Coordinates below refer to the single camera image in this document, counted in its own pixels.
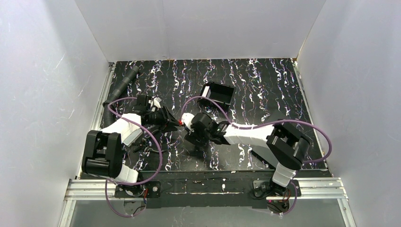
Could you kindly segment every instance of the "floor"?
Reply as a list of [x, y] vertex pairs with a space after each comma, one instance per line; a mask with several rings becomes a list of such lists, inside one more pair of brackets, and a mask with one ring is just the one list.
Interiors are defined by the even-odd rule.
[[[230, 84], [236, 87], [234, 105], [229, 117], [234, 122], [260, 124], [269, 115], [279, 110], [289, 119], [310, 122], [304, 98], [291, 59], [217, 59], [217, 60], [166, 60], [166, 61], [119, 61], [116, 63], [110, 92], [116, 82], [121, 81], [126, 70], [133, 65], [140, 69], [137, 80], [129, 86], [123, 96], [146, 94], [163, 99], [178, 118], [180, 106], [190, 97], [200, 94], [208, 81]], [[135, 101], [121, 102], [119, 113], [129, 113]], [[194, 102], [187, 112], [196, 114], [201, 109]], [[215, 109], [204, 107], [217, 119], [223, 115]], [[313, 130], [297, 126], [313, 141], [307, 158], [322, 157]], [[163, 154], [162, 170], [207, 171], [207, 170], [258, 170], [268, 169], [268, 163], [259, 160], [246, 144], [214, 145], [200, 150], [183, 140], [183, 129], [160, 137]], [[137, 170], [155, 170], [158, 154], [140, 151], [132, 153], [126, 148], [125, 163]], [[305, 165], [306, 169], [325, 169], [323, 162]]]

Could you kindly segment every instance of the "white panel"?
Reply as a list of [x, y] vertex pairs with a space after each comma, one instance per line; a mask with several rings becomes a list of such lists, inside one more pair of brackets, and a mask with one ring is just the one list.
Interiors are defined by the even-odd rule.
[[294, 58], [325, 0], [76, 0], [108, 61]]
[[0, 0], [2, 226], [57, 226], [108, 63], [73, 0]]
[[163, 0], [169, 58], [295, 58], [325, 0]]
[[75, 0], [108, 61], [168, 58], [162, 0]]
[[327, 0], [299, 56], [358, 226], [399, 226], [401, 3]]

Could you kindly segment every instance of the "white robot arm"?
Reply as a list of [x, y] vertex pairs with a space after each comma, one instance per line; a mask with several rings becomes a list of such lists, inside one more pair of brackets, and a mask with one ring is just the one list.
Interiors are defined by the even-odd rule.
[[311, 143], [290, 123], [244, 130], [228, 122], [216, 123], [205, 113], [195, 116], [184, 113], [182, 122], [188, 131], [185, 139], [192, 144], [208, 141], [227, 145], [240, 143], [270, 150], [279, 161], [272, 182], [282, 188], [286, 188], [296, 172], [301, 169]]

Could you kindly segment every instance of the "metal frame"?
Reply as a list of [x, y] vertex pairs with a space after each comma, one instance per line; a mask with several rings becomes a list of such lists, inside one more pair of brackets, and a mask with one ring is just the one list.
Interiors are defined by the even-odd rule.
[[342, 217], [344, 218], [344, 223], [346, 227], [356, 227], [354, 217], [352, 216], [351, 209], [348, 205], [347, 199], [337, 199], [339, 202]]
[[[299, 75], [298, 68], [296, 66], [296, 62], [293, 62], [296, 78], [298, 80], [301, 93], [304, 97], [307, 111], [310, 116], [309, 106], [307, 104], [305, 94], [302, 87], [302, 81]], [[110, 69], [107, 74], [105, 84], [103, 86], [103, 90], [101, 96], [99, 98], [99, 102], [96, 108], [96, 113], [94, 120], [91, 125], [91, 129], [99, 129], [100, 123], [102, 120], [103, 114], [103, 100], [106, 100], [107, 95], [109, 93], [111, 80], [113, 78], [113, 73], [115, 69], [115, 63], [110, 64]], [[319, 139], [317, 138], [319, 148], [322, 152], [322, 147], [320, 145]], [[68, 188], [66, 191], [66, 195], [64, 198], [64, 206], [62, 210], [61, 219], [59, 222], [60, 227], [68, 227], [71, 224], [71, 220], [73, 217], [76, 201], [78, 200], [106, 200], [105, 197], [105, 180], [97, 179], [97, 180], [81, 180], [79, 176], [81, 175], [82, 170], [79, 168], [77, 180], [70, 180], [68, 184]], [[341, 209], [342, 216], [344, 218], [344, 222], [347, 227], [354, 227], [355, 221], [352, 217], [349, 205], [348, 205], [348, 195], [345, 191], [344, 185], [342, 183], [341, 178], [337, 177], [320, 177], [320, 178], [296, 178], [299, 181], [300, 189], [302, 192], [302, 196], [298, 197], [299, 199], [337, 199], [339, 203], [339, 208]], [[107, 196], [109, 200], [127, 200], [127, 201], [141, 201], [142, 198], [115, 198], [116, 186], [113, 183], [108, 183], [107, 185]], [[267, 197], [267, 200], [277, 200], [281, 198], [277, 197]]]

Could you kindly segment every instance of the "wire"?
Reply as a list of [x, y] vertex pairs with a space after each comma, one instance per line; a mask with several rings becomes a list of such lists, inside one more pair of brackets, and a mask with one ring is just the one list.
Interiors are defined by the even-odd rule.
[[122, 100], [125, 100], [125, 99], [136, 99], [136, 98], [135, 98], [135, 97], [119, 98], [119, 99], [117, 99], [117, 100], [115, 100], [115, 101], [109, 103], [109, 104], [107, 105], [107, 108], [108, 108], [108, 109], [110, 110], [110, 112], [112, 112], [113, 114], [117, 115], [118, 117], [124, 119], [125, 121], [127, 121], [127, 122], [129, 122], [129, 123], [132, 123], [132, 124], [134, 124], [134, 125], [140, 127], [143, 131], [145, 131], [147, 134], [149, 134], [149, 136], [152, 138], [152, 140], [156, 143], [157, 150], [159, 151], [159, 166], [157, 167], [156, 172], [155, 172], [151, 177], [149, 177], [148, 179], [146, 179], [146, 180], [144, 180], [144, 181], [141, 181], [141, 182], [136, 182], [136, 183], [114, 182], [114, 181], [112, 181], [111, 179], [106, 179], [106, 182], [105, 182], [105, 195], [106, 195], [107, 204], [109, 205], [110, 209], [111, 209], [116, 215], [118, 215], [118, 216], [120, 216], [120, 217], [130, 218], [130, 217], [134, 217], [134, 216], [136, 216], [136, 215], [141, 214], [146, 208], [144, 208], [143, 210], [141, 210], [139, 213], [133, 213], [132, 215], [125, 215], [125, 214], [119, 213], [118, 211], [116, 211], [116, 210], [113, 208], [113, 206], [111, 205], [111, 203], [110, 203], [110, 201], [109, 201], [109, 196], [107, 195], [107, 182], [112, 182], [112, 183], [114, 183], [114, 184], [121, 184], [121, 185], [129, 185], [129, 186], [139, 185], [139, 184], [143, 184], [143, 183], [149, 182], [150, 180], [152, 180], [152, 179], [160, 172], [160, 169], [161, 169], [162, 164], [163, 164], [163, 156], [162, 156], [162, 149], [160, 148], [160, 144], [158, 143], [157, 139], [153, 136], [153, 134], [152, 134], [147, 128], [145, 128], [145, 127], [143, 127], [142, 125], [140, 125], [140, 124], [138, 124], [138, 123], [136, 123], [136, 122], [133, 122], [133, 121], [127, 119], [127, 118], [122, 117], [121, 114], [117, 113], [116, 111], [114, 111], [114, 110], [111, 108], [111, 106], [112, 106], [114, 103], [119, 102], [119, 101], [122, 101]]
[[288, 214], [289, 212], [291, 212], [292, 211], [292, 209], [294, 209], [294, 207], [295, 207], [295, 204], [296, 204], [296, 200], [297, 200], [297, 197], [298, 197], [298, 193], [296, 192], [296, 185], [294, 184], [294, 183], [290, 183], [293, 187], [294, 187], [294, 189], [295, 189], [295, 196], [294, 196], [294, 202], [292, 203], [292, 206], [286, 211], [286, 212], [284, 212], [283, 214]]
[[146, 196], [148, 195], [148, 189], [145, 191], [145, 195], [143, 196], [143, 203], [146, 205]]
[[111, 209], [116, 215], [118, 215], [118, 216], [120, 216], [120, 217], [123, 217], [123, 218], [131, 218], [131, 217], [134, 217], [134, 216], [137, 216], [137, 215], [141, 214], [144, 210], [146, 210], [146, 208], [145, 208], [145, 209], [141, 210], [139, 213], [133, 213], [133, 214], [131, 214], [131, 215], [121, 214], [121, 213], [119, 213], [118, 211], [116, 211], [116, 210], [114, 209], [114, 207], [111, 205], [110, 200], [109, 200], [109, 196], [108, 196], [108, 194], [107, 194], [107, 183], [108, 183], [108, 182], [111, 182], [111, 183], [115, 183], [115, 182], [113, 182], [113, 181], [110, 180], [110, 179], [106, 179], [105, 194], [106, 194], [106, 202], [107, 202], [107, 204], [109, 205], [110, 209]]
[[146, 206], [140, 206], [140, 207], [138, 207], [135, 211], [134, 211], [134, 213], [132, 214], [132, 215], [134, 215], [140, 208], [145, 208]]
[[112, 106], [114, 103], [120, 102], [120, 101], [125, 100], [125, 99], [137, 99], [137, 98], [135, 98], [135, 97], [119, 98], [119, 99], [117, 99], [117, 100], [115, 100], [115, 101], [109, 103], [109, 104], [107, 105], [107, 108], [108, 108], [108, 109], [110, 110], [110, 112], [112, 112], [113, 114], [117, 115], [118, 117], [124, 119], [125, 121], [127, 121], [127, 122], [129, 122], [129, 123], [132, 123], [132, 124], [134, 124], [134, 125], [140, 127], [143, 131], [145, 131], [147, 134], [149, 134], [149, 136], [150, 136], [150, 137], [152, 138], [152, 140], [155, 142], [156, 147], [157, 147], [157, 150], [159, 151], [159, 166], [157, 167], [156, 172], [155, 172], [151, 177], [149, 177], [148, 179], [146, 179], [146, 180], [144, 180], [144, 181], [140, 181], [140, 182], [136, 182], [136, 183], [116, 182], [116, 184], [122, 184], [122, 185], [133, 186], [133, 185], [143, 184], [143, 183], [146, 183], [146, 182], [149, 182], [150, 180], [152, 180], [152, 179], [160, 172], [160, 169], [161, 169], [162, 164], [163, 164], [163, 156], [162, 156], [162, 149], [160, 148], [159, 142], [157, 141], [157, 139], [153, 136], [153, 134], [152, 134], [147, 128], [143, 127], [141, 124], [138, 124], [138, 123], [136, 123], [136, 122], [133, 122], [133, 121], [131, 121], [131, 120], [125, 118], [125, 117], [122, 117], [121, 114], [117, 113], [116, 111], [114, 111], [114, 110], [111, 108], [111, 106]]
[[273, 206], [273, 207], [269, 207], [269, 208], [274, 208], [276, 212], [278, 212], [278, 213], [282, 212], [281, 209], [278, 206], [274, 205], [273, 203], [268, 202], [267, 204], [268, 204], [268, 206], [269, 205]]
[[203, 96], [195, 96], [195, 97], [192, 97], [192, 98], [188, 99], [188, 101], [186, 101], [186, 102], [184, 103], [184, 105], [182, 106], [180, 119], [182, 119], [183, 114], [184, 114], [184, 111], [185, 111], [185, 109], [186, 109], [188, 103], [189, 103], [190, 101], [194, 100], [194, 99], [197, 99], [197, 98], [203, 98], [203, 99], [206, 99], [206, 100], [210, 101], [211, 103], [213, 103], [213, 104], [223, 113], [223, 115], [224, 115], [224, 117], [227, 119], [228, 123], [230, 123], [234, 128], [237, 128], [237, 129], [244, 129], [244, 130], [258, 129], [258, 128], [261, 128], [261, 127], [264, 127], [264, 126], [268, 126], [268, 125], [274, 125], [274, 124], [281, 124], [281, 123], [289, 122], [289, 123], [297, 123], [297, 124], [306, 125], [306, 126], [309, 126], [309, 127], [313, 128], [313, 129], [319, 131], [319, 132], [326, 138], [327, 143], [329, 144], [329, 149], [328, 149], [328, 151], [327, 151], [327, 154], [326, 154], [325, 156], [323, 156], [322, 158], [318, 158], [318, 159], [315, 159], [315, 160], [307, 160], [307, 161], [304, 161], [305, 164], [308, 164], [308, 163], [316, 163], [316, 162], [324, 161], [324, 160], [325, 160], [328, 156], [330, 156], [330, 154], [331, 154], [331, 150], [332, 150], [331, 140], [330, 140], [329, 136], [328, 136], [325, 132], [323, 132], [322, 129], [320, 129], [320, 128], [317, 127], [317, 126], [314, 126], [314, 125], [312, 125], [312, 124], [310, 124], [310, 123], [308, 123], [308, 122], [303, 122], [303, 121], [299, 121], [299, 120], [279, 120], [279, 121], [273, 121], [273, 122], [263, 123], [263, 124], [260, 124], [260, 125], [257, 125], [257, 126], [241, 126], [241, 125], [236, 125], [235, 123], [233, 123], [233, 122], [229, 119], [229, 117], [227, 116], [227, 114], [226, 114], [226, 112], [223, 110], [223, 108], [221, 108], [221, 107], [220, 107], [215, 101], [213, 101], [212, 99], [207, 98], [207, 97], [203, 97]]

